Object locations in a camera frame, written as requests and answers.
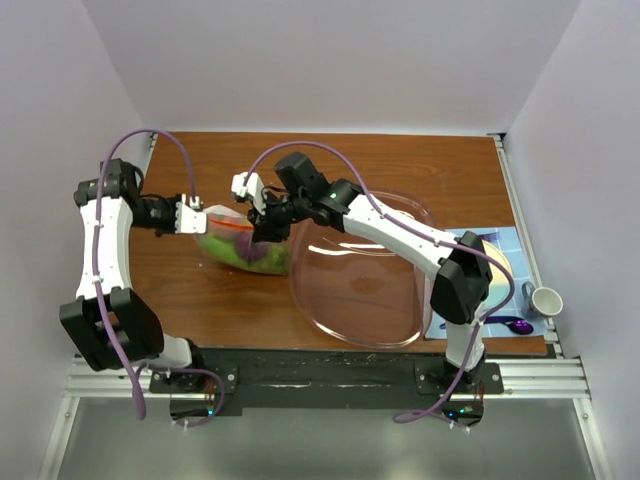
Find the clear zip top bag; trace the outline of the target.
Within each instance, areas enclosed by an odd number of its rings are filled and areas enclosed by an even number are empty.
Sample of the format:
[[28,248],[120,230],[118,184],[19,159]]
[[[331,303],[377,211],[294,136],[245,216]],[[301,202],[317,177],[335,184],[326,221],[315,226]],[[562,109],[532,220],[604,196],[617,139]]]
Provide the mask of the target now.
[[239,212],[224,205],[212,205],[207,214],[208,228],[195,237],[210,258],[246,272],[286,276],[290,252],[286,243],[254,242],[253,225]]

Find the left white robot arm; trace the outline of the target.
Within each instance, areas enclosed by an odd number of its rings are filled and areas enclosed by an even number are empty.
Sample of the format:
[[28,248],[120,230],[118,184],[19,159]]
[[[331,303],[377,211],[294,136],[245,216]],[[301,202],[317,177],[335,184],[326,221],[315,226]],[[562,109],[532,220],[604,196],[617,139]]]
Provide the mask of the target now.
[[134,291],[130,275],[132,228],[156,236],[203,234],[207,215],[199,197],[142,191],[140,168],[121,159],[100,165],[100,177],[81,182],[73,198],[84,227],[83,270],[74,301],[59,309],[61,325],[95,371],[122,361],[169,370],[185,392],[200,390],[207,368],[200,349],[163,332],[158,316]]

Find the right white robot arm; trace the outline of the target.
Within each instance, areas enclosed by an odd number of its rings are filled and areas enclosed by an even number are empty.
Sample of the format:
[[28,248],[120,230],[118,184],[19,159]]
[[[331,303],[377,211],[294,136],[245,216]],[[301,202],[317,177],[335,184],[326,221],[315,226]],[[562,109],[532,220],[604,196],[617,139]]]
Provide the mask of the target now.
[[274,168],[281,188],[271,191],[254,169],[237,174],[231,192],[248,201],[255,242],[282,242],[294,224],[310,220],[377,243],[410,262],[431,281],[430,306],[447,326],[445,379],[459,393],[481,380],[485,346],[481,316],[492,273],[482,240],[434,229],[376,198],[362,180],[329,181],[301,152]]

